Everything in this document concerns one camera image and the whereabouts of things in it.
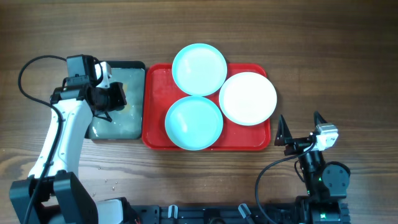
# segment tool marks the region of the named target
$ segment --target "plate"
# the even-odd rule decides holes
[[[219,138],[223,130],[223,115],[211,100],[187,96],[170,107],[165,129],[178,147],[192,151],[205,149]]]
[[[274,112],[277,95],[272,83],[254,72],[243,72],[227,79],[221,87],[219,103],[232,122],[251,126],[264,122]]]
[[[174,82],[186,94],[207,96],[223,85],[227,66],[223,55],[208,44],[192,44],[175,56]]]

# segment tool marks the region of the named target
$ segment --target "blue plate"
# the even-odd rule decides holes
[[[192,44],[175,56],[172,67],[177,86],[192,96],[207,96],[221,88],[227,66],[223,55],[208,44]]]
[[[196,151],[211,146],[223,130],[220,109],[209,99],[187,96],[166,114],[166,133],[178,147]]]

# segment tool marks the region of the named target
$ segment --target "white plate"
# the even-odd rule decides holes
[[[211,146],[223,130],[223,115],[209,99],[187,96],[175,102],[166,114],[165,128],[178,147],[192,151]]]
[[[250,126],[268,119],[277,102],[272,83],[254,72],[243,72],[227,79],[220,90],[220,108],[236,124]]]
[[[223,85],[227,66],[223,55],[208,44],[192,44],[175,56],[174,82],[192,96],[207,96]]]

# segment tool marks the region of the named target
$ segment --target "red rectangular tray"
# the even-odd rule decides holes
[[[264,69],[252,63],[228,64],[227,78],[241,72],[256,72],[267,76]],[[219,90],[206,98],[218,107]],[[167,136],[164,127],[166,113],[173,103],[188,96],[175,84],[171,63],[158,63],[148,70],[145,83],[142,140],[151,149],[179,150]],[[214,151],[259,151],[271,140],[269,119],[254,126],[241,126],[223,115],[224,127],[218,140],[205,150]]]

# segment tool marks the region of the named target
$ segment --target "wooden table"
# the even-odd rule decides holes
[[[18,91],[23,64],[43,54],[88,54],[141,60],[150,67],[171,63],[180,49],[196,42],[215,46],[229,62],[265,68],[278,93],[272,136],[279,114],[295,137],[313,130],[315,110],[334,123],[340,136],[324,156],[351,168],[346,201],[352,223],[397,222],[398,5],[393,1],[10,2],[0,6],[1,223],[17,222],[9,188],[27,177],[50,123],[50,110]],[[48,59],[31,65],[22,84],[48,100],[66,76],[63,62]],[[156,152],[141,140],[85,140],[79,175],[94,200],[253,204],[258,173],[283,158],[283,150],[270,144],[262,152]],[[291,202],[306,194],[293,163],[277,165],[262,179],[263,202]]]

